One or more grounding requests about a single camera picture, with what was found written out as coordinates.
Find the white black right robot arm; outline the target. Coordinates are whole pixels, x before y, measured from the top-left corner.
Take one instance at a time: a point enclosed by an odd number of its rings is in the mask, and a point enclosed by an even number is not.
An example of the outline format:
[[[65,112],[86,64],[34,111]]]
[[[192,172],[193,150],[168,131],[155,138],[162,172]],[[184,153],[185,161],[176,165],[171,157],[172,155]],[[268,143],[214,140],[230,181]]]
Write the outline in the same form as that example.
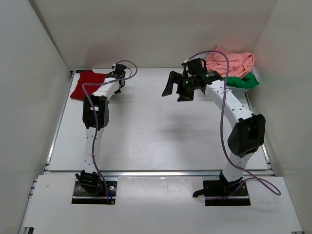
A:
[[[252,155],[264,143],[266,120],[245,107],[226,87],[225,79],[217,71],[208,71],[203,60],[196,58],[182,64],[183,72],[171,71],[162,96],[171,95],[177,84],[178,101],[192,101],[195,90],[200,90],[221,110],[221,120],[227,119],[232,131],[222,147],[228,147],[227,164],[219,174],[219,180],[211,188],[194,192],[193,196],[213,195],[225,199],[237,192],[242,185],[243,172]]]

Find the red t-shirt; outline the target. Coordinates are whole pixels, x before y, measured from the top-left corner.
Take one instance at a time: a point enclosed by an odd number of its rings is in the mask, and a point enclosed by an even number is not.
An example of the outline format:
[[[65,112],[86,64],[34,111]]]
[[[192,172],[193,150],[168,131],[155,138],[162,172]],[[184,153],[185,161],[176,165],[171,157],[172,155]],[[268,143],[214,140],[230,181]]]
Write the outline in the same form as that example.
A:
[[[107,77],[107,74],[102,73],[95,73],[92,70],[86,70],[80,72],[80,78],[78,79],[78,83],[70,95],[71,99],[75,100],[84,100],[86,94],[82,88],[83,84],[85,83],[92,83],[95,85],[85,85],[84,88],[86,92],[91,95],[95,91],[97,91],[102,83],[105,82],[105,79]]]

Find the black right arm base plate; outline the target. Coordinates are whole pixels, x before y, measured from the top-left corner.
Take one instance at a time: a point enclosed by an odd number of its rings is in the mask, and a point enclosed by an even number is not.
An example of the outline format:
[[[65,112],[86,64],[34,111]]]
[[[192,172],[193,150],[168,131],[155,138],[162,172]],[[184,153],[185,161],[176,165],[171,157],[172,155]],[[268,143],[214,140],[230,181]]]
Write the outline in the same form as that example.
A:
[[[205,206],[250,206],[247,186],[234,185],[225,188],[221,181],[204,180],[203,189],[195,191],[193,197],[204,196]]]

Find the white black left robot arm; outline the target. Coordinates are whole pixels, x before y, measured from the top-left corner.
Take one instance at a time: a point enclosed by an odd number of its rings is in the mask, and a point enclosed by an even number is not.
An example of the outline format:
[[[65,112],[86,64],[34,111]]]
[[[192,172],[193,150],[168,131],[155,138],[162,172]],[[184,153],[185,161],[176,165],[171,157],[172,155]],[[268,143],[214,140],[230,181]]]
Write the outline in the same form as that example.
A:
[[[95,160],[99,158],[102,135],[109,122],[108,102],[124,86],[126,69],[119,63],[108,74],[83,71],[70,95],[72,99],[83,101],[82,121],[86,128],[85,158],[76,178],[80,187],[93,196],[107,192],[107,184],[102,180]]]

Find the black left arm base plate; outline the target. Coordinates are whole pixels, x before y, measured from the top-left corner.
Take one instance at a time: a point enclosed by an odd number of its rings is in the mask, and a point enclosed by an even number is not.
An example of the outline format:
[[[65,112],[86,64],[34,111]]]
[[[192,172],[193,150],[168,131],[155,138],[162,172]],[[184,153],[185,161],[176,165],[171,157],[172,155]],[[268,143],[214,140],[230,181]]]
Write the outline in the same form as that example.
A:
[[[81,187],[78,180],[75,181],[72,204],[92,204],[92,205],[115,205],[117,195],[117,180],[106,181],[108,186],[108,196],[105,187],[100,186],[99,190],[95,192],[88,192]]]

